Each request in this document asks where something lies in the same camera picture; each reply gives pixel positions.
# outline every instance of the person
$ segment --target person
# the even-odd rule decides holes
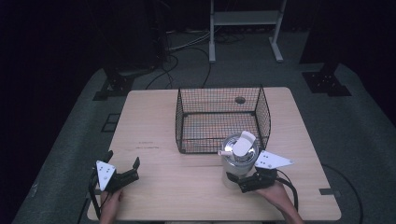
[[[275,184],[266,189],[256,189],[264,199],[275,206],[285,218],[288,224],[304,223],[300,217],[293,203],[291,202],[288,193],[286,192],[282,183],[276,181]],[[101,224],[111,224],[116,219],[117,211],[122,200],[122,189],[109,194],[103,191],[101,194],[102,215],[100,218]]]

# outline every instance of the wire mesh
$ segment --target wire mesh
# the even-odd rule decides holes
[[[228,136],[253,133],[265,148],[271,131],[262,87],[179,89],[176,141],[179,152],[217,153]]]

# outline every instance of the white triangular marker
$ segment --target white triangular marker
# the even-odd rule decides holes
[[[272,170],[277,167],[287,166],[292,164],[294,164],[294,162],[289,159],[280,157],[268,151],[262,151],[259,155],[259,158],[256,160],[255,166]]]
[[[243,131],[238,141],[233,145],[233,154],[237,157],[243,157],[253,145],[256,137],[247,131]]]
[[[116,171],[116,167],[102,161],[97,161],[96,169],[98,171],[99,188],[103,191],[105,190],[108,181],[110,181],[111,176],[113,176]]]

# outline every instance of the white metal stand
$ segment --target white metal stand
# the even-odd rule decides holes
[[[215,26],[218,25],[265,25],[274,24],[276,26],[274,36],[269,37],[271,48],[276,57],[276,61],[283,62],[283,57],[277,46],[280,25],[282,23],[287,0],[282,0],[279,10],[268,11],[231,11],[215,12],[214,0],[210,2],[210,41],[209,41],[209,61],[216,61],[215,51]]]

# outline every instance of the table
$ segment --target table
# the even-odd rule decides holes
[[[214,0],[210,2],[210,40],[209,61],[216,61],[215,48],[215,26],[220,25],[265,25],[274,24],[274,36],[269,37],[270,45],[278,63],[283,62],[282,54],[277,46],[277,37],[282,24],[287,0],[282,0],[279,10],[267,11],[224,11],[218,12],[214,9]]]
[[[329,183],[304,122],[287,88],[264,88],[271,112],[267,150],[294,160],[285,172],[298,190],[304,220],[341,217],[333,195],[321,195]],[[264,221],[281,214],[254,192],[227,189],[221,181],[220,157],[186,155],[177,150],[175,113],[177,90],[131,91],[110,149],[110,163],[119,173],[141,160],[140,179],[125,187],[119,220]],[[92,205],[89,219],[97,219]]]

